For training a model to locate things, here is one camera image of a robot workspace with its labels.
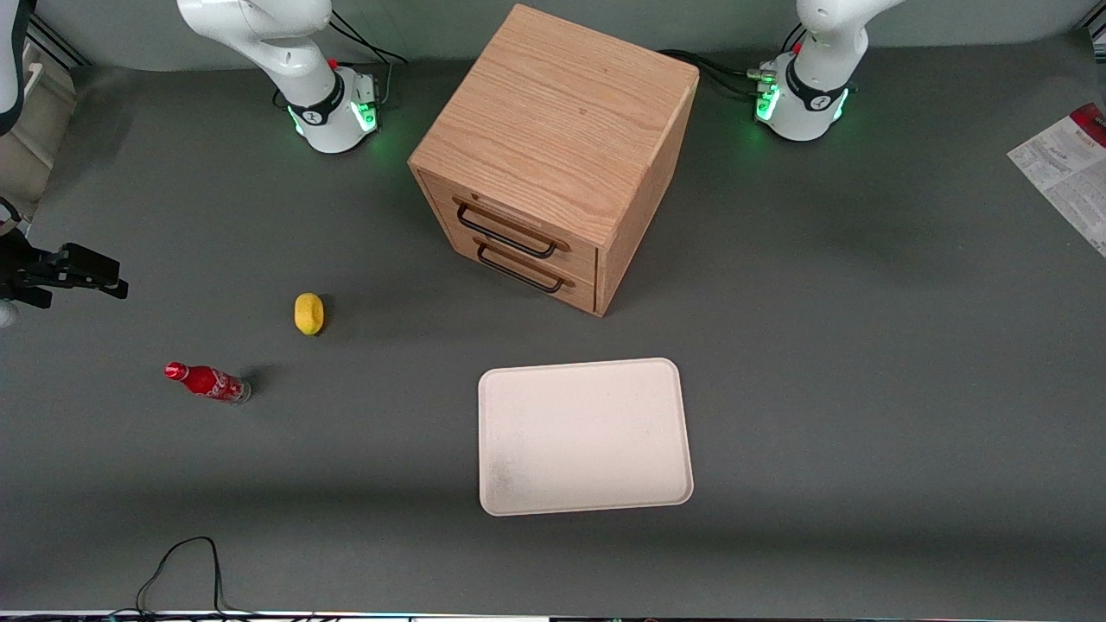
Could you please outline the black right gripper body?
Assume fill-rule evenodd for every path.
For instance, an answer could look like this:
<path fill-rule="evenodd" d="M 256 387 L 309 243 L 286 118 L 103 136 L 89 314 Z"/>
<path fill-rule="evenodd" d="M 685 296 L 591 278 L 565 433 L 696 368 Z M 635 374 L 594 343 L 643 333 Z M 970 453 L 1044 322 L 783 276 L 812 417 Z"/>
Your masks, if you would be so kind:
<path fill-rule="evenodd" d="M 51 255 L 39 251 L 20 229 L 1 236 L 1 299 L 33 308 L 51 308 L 53 296 L 46 287 L 59 283 Z"/>

